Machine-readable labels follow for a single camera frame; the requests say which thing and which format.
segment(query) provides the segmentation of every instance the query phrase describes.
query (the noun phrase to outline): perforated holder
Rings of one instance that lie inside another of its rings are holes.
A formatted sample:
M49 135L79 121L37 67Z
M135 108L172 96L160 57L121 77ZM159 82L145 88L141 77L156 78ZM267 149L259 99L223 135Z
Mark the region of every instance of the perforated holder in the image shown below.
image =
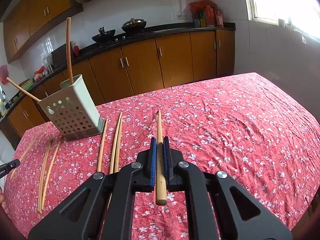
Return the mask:
M61 90L38 102L50 121L65 138L76 140L99 135L104 127L82 75L60 84Z

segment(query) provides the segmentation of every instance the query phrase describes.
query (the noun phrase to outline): table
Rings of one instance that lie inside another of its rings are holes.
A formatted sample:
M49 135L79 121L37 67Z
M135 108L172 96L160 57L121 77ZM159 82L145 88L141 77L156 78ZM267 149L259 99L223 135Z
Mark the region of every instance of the table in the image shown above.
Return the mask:
M156 137L157 110L171 148L201 170L226 171L289 228L302 217L320 182L320 126L293 98L256 73L158 90L97 106L111 120L102 171L108 173L116 122L123 112L120 167L133 162ZM44 132L5 184L10 216L25 235L97 169L101 135L59 148L45 201L37 197L45 149L53 138L47 169L60 138L51 123L28 130L14 158L41 129ZM132 239L175 240L188 235L182 192L168 193L156 206L154 193L136 193Z

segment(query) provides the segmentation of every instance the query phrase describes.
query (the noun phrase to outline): red bottle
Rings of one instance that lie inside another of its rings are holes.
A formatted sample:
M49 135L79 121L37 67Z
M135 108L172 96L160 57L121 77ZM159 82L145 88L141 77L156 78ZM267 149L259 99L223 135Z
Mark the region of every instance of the red bottle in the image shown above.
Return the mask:
M210 5L204 8L204 14L207 27L214 27L214 11Z
M76 54L76 56L80 55L80 50L76 43L73 44L73 52Z

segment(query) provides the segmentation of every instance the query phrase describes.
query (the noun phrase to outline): window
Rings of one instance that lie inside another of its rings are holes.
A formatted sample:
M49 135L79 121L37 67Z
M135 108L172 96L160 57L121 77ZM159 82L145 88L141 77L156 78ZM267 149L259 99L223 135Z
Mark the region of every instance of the window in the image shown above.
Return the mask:
M277 23L279 19L320 38L320 6L317 0L250 0L253 20Z

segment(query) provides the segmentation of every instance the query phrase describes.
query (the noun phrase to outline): wooden chopstick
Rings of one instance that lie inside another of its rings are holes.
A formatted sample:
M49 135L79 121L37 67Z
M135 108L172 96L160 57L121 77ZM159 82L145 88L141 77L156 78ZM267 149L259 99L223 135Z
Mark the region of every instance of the wooden chopstick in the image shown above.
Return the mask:
M117 138L117 146L116 146L114 172L118 172L119 171L119 155L120 155L120 144L121 144L122 120L123 120L123 117L121 117L121 119L120 119L120 126L119 126L119 132L118 132L118 138Z
M47 173L47 178L45 180L44 190L43 190L43 194L42 194L42 204L41 204L41 209L42 210L44 210L45 195L46 195L46 192L47 192L47 187L48 187L48 182L49 182L49 178L50 178L51 169L52 169L54 160L56 158L57 152L59 150L59 146L60 146L61 141L62 141L62 138L58 141L56 149L54 150L54 153L52 155L52 159L51 159L51 162L50 162L49 170L48 170L48 173Z
M29 150L31 149L31 147L35 144L35 142L37 141L37 139L40 137L40 135L42 135L43 130L40 130L40 132L36 135L36 137L33 139L33 141L28 145L28 147L25 149L25 151L23 152L23 154L21 155L21 157L19 158L19 161L22 162L24 157L27 155L27 153L29 152ZM10 175L10 180L13 179L13 176L15 174L15 172L17 171L17 168L13 169L11 175Z
M119 115L117 127L116 127L116 132L115 132L115 138L113 140L113 147L112 147L112 152L111 152L111 161L110 161L110 169L109 169L109 174L112 174L114 172L114 167L115 167L115 156L116 156L116 146L117 146L117 141L118 141L118 133L119 133L119 127L120 127L120 121L122 117L122 112Z
M101 168L102 168L103 148L104 148L104 141L106 139L107 127L108 127L108 119L106 120L106 123L104 125L103 134L101 138L97 172L101 171Z
M156 204L158 206L164 206L167 204L167 185L164 177L163 138L160 109L158 112L157 127Z
M52 143L52 138L49 140L47 149L46 149L45 154L44 154L42 168L41 168L41 175L40 175L40 180L39 180L38 210L39 210L40 214L42 214L42 209L41 209L42 201L41 201L41 199L42 199L43 177L44 177L45 167L47 165L47 159L48 159L51 143Z
M72 75L72 67L71 67L71 54L70 54L70 33L71 33L71 18L67 18L67 65L68 65L68 74L70 79L70 84L73 84L73 75Z
M111 153L111 164L110 164L109 174L112 174L114 172L118 172L119 171L119 155L120 155L122 120L123 119L122 119L122 112L121 112L120 115L119 115L118 123L117 123L115 139L113 141L113 148L112 148L112 153ZM112 193L110 193L110 196L109 196L107 209L109 208L111 197L112 197Z
M28 91L24 90L22 87L18 86L16 83L14 83L10 78L7 77L7 80L14 85L17 89L19 89L21 92L25 93L27 96L30 96L32 99L34 99L37 102L40 102L41 100L39 98L36 98L34 95L31 95Z

